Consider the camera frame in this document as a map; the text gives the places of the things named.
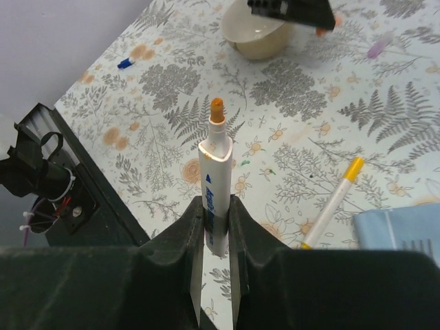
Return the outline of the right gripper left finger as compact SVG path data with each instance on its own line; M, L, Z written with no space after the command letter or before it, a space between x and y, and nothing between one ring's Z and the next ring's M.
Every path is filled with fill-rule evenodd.
M203 205L194 197L182 216L142 247L152 327L198 327L204 257Z

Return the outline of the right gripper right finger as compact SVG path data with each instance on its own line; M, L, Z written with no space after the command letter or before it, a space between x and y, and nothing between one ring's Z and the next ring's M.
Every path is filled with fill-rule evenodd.
M229 255L235 327L290 327L287 246L255 221L239 197L230 198Z

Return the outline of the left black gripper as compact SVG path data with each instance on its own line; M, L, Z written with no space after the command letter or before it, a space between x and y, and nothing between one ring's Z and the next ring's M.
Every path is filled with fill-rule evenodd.
M251 14L317 28L334 14L328 0L249 0Z

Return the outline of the yellow marker pen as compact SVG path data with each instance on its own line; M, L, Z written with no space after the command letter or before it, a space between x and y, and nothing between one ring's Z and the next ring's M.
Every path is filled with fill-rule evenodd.
M324 234L324 231L329 225L330 220L333 218L336 210L343 202L348 191L362 170L363 165L364 160L360 157L356 157L352 160L330 198L327 200L323 209L316 217L311 229L304 237L302 243L300 244L300 249L311 250L317 244L320 237Z

